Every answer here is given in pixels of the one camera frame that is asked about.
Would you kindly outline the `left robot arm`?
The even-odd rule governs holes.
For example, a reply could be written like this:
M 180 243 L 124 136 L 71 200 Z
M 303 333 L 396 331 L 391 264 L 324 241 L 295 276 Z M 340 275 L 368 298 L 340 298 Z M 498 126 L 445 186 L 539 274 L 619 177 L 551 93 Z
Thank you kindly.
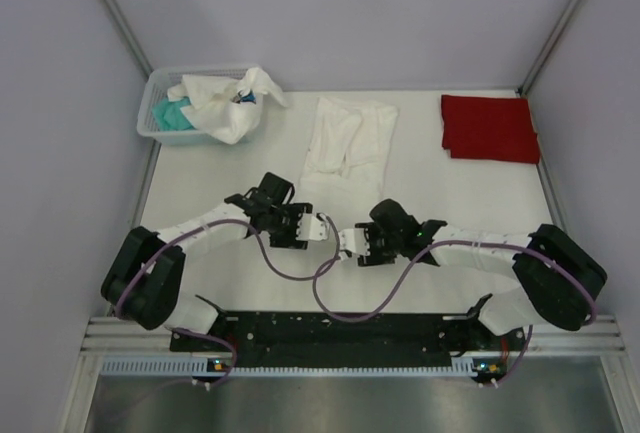
M 217 307 L 182 286 L 186 262 L 251 237 L 265 250 L 263 232 L 272 248 L 306 249 L 316 218 L 313 206 L 294 196 L 291 182 L 268 172 L 258 186 L 196 218 L 157 231 L 133 228 L 101 285 L 102 298 L 117 317 L 146 330 L 186 329 L 203 348 L 220 347 L 227 327 Z

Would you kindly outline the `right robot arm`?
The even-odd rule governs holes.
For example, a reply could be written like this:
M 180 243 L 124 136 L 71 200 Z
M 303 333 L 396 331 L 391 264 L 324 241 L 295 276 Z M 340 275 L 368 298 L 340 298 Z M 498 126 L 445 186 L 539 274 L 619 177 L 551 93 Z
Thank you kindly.
M 562 229 L 542 224 L 526 234 L 458 228 L 444 220 L 420 222 L 385 199 L 370 219 L 339 235 L 340 251 L 359 266 L 394 263 L 399 256 L 434 267 L 461 267 L 517 282 L 504 293 L 488 293 L 473 307 L 466 333 L 487 349 L 514 329 L 542 323 L 577 331 L 596 317 L 596 299 L 608 280 L 605 270 Z

